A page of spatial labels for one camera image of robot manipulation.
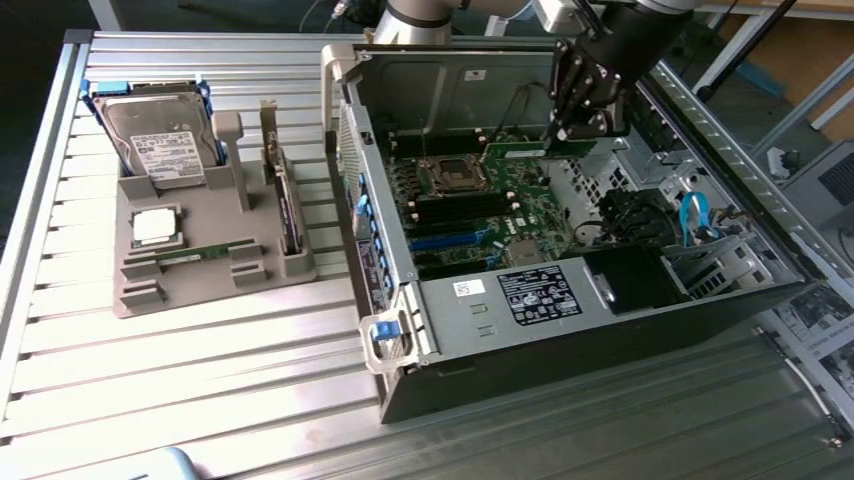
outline white label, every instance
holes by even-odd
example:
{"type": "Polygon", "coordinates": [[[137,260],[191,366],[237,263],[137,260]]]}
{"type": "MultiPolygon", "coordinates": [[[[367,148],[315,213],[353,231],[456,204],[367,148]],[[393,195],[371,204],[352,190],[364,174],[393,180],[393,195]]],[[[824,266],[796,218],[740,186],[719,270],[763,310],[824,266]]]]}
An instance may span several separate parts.
{"type": "Polygon", "coordinates": [[[544,156],[546,150],[519,150],[518,152],[507,152],[504,158],[531,158],[544,156]]]}
{"type": "Polygon", "coordinates": [[[201,175],[201,159],[192,132],[136,135],[131,137],[131,142],[152,180],[201,175]]]}
{"type": "Polygon", "coordinates": [[[185,257],[168,258],[157,262],[159,265],[176,265],[179,263],[195,262],[201,260],[201,255],[187,255],[185,257]]]}
{"type": "Polygon", "coordinates": [[[468,280],[467,282],[456,282],[453,284],[453,293],[457,297],[467,297],[468,295],[478,295],[486,292],[483,286],[483,280],[468,280]]]}
{"type": "Polygon", "coordinates": [[[486,80],[486,70],[466,70],[464,80],[467,82],[476,82],[479,80],[486,80]]]}

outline green circuit board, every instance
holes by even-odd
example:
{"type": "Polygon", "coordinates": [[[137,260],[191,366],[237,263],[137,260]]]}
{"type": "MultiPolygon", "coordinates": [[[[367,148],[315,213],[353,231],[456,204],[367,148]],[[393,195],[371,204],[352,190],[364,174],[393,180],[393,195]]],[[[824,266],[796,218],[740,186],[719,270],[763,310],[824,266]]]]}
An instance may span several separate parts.
{"type": "Polygon", "coordinates": [[[421,276],[444,272],[441,267],[459,266],[478,269],[498,269],[512,266],[511,253],[524,242],[527,251],[534,251],[542,261],[559,257],[567,247],[570,236],[563,209],[550,188],[550,176],[559,170],[563,160],[583,157],[595,146],[595,141],[564,143],[552,152],[546,152],[542,142],[516,142],[503,137],[502,142],[487,145],[483,153],[399,158],[387,168],[392,191],[409,241],[441,238],[460,232],[432,233],[416,228],[407,206],[416,199],[449,198],[453,196],[496,193],[512,198],[512,210],[503,215],[474,218],[466,221],[463,235],[476,235],[478,241],[461,246],[449,246],[413,251],[415,264],[421,276]],[[452,163],[452,172],[466,175],[439,177],[436,165],[452,163]]]}

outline metal slatted surface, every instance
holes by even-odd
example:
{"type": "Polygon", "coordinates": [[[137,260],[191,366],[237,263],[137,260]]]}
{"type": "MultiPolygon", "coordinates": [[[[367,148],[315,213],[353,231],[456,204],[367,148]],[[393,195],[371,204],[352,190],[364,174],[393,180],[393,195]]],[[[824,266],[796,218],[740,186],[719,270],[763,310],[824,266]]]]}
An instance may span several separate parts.
{"type": "Polygon", "coordinates": [[[377,424],[320,143],[317,51],[332,41],[359,39],[96,35],[85,77],[201,74],[213,108],[243,117],[244,158],[257,157],[259,100],[277,100],[321,278],[117,320],[117,158],[69,97],[6,309],[0,462],[12,478],[115,478],[117,466],[167,445],[208,478],[850,478],[850,449],[824,447],[808,394],[746,328],[642,363],[377,424]]]}

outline floor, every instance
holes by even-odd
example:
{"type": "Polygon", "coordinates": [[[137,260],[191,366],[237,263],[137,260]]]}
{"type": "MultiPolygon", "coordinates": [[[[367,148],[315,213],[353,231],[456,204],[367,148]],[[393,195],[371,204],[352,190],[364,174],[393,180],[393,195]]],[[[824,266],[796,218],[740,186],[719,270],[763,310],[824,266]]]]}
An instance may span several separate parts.
{"type": "MultiPolygon", "coordinates": [[[[127,29],[137,31],[231,31],[231,32],[296,32],[304,12],[312,0],[204,0],[192,2],[192,8],[177,8],[176,0],[136,2],[116,0],[127,29]]],[[[320,32],[335,0],[321,0],[305,20],[304,31],[320,32]]],[[[487,17],[475,12],[460,12],[453,18],[457,34],[478,35],[486,27],[487,17]]],[[[2,44],[14,45],[0,53],[0,61],[16,72],[2,81],[0,100],[0,249],[12,222],[12,215],[21,182],[26,172],[29,154],[37,134],[41,109],[47,99],[53,67],[67,28],[97,28],[85,0],[1,0],[0,32],[2,44]]],[[[331,32],[357,33],[361,27],[353,23],[331,25],[331,32]]],[[[512,22],[507,35],[536,36],[542,29],[536,20],[512,22]]],[[[708,42],[707,30],[699,25],[676,42],[667,61],[683,69],[694,48],[698,55],[684,78],[692,83],[711,63],[720,48],[719,42],[708,42]]],[[[710,107],[730,127],[746,148],[762,138],[768,129],[791,110],[784,99],[775,98],[752,86],[743,78],[732,76],[710,101],[710,107]]],[[[800,151],[808,160],[828,145],[823,135],[802,121],[780,140],[782,148],[800,151]]]]}

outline blue ram slot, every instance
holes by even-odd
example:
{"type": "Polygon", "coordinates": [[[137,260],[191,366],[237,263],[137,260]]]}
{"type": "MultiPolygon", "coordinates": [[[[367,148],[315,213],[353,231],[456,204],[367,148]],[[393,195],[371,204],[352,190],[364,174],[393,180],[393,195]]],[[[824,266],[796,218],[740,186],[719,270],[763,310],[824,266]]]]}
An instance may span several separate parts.
{"type": "Polygon", "coordinates": [[[435,250],[436,248],[461,247],[463,245],[480,243],[480,238],[476,232],[460,233],[459,235],[448,235],[447,237],[412,240],[409,248],[413,252],[423,252],[424,250],[435,250]]]}

